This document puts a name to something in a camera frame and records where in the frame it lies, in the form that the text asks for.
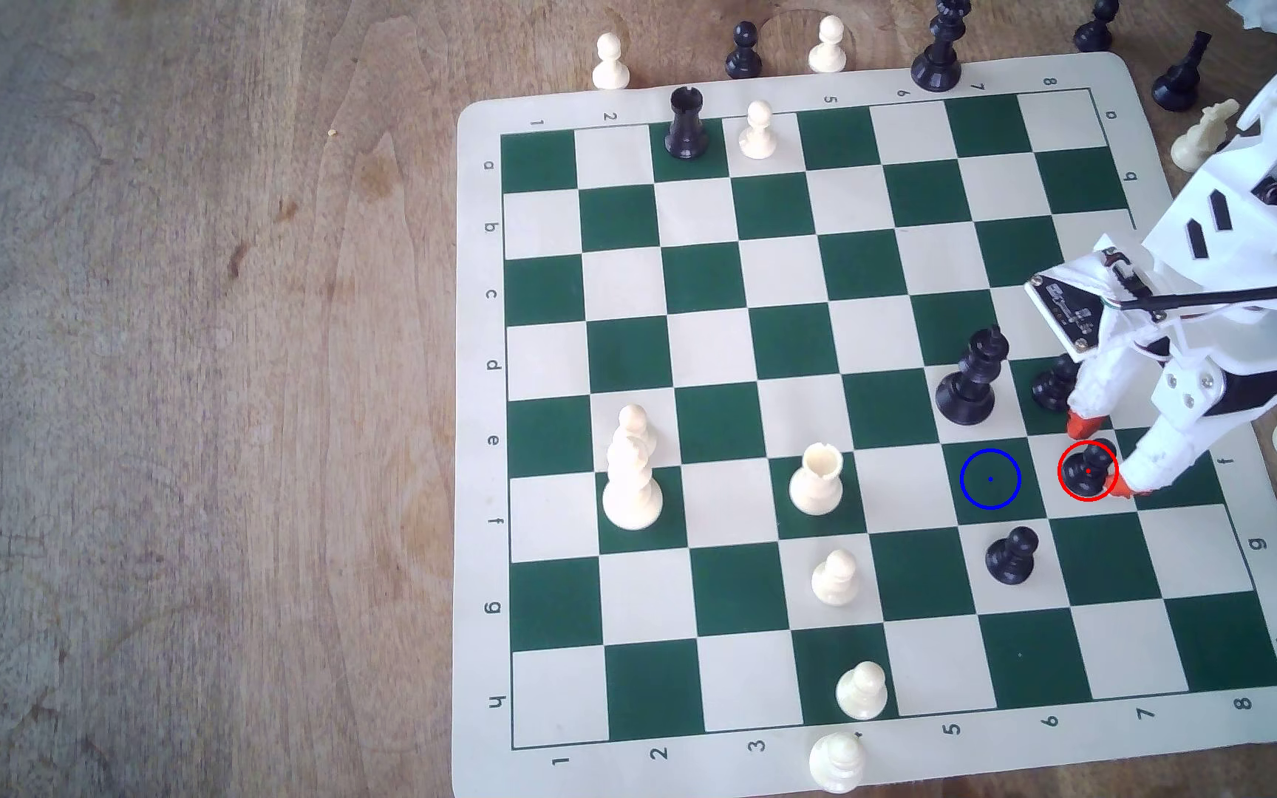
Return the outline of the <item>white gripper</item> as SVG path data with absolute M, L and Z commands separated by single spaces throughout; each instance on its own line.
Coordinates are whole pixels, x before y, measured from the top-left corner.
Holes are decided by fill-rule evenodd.
M 1087 439 L 1107 419 L 1148 426 L 1135 446 L 1122 444 L 1107 480 L 1112 495 L 1129 499 L 1172 484 L 1223 430 L 1277 403 L 1277 312 L 1134 310 L 1149 287 L 1117 248 L 1094 252 L 1094 277 L 1103 309 L 1068 400 L 1068 435 Z

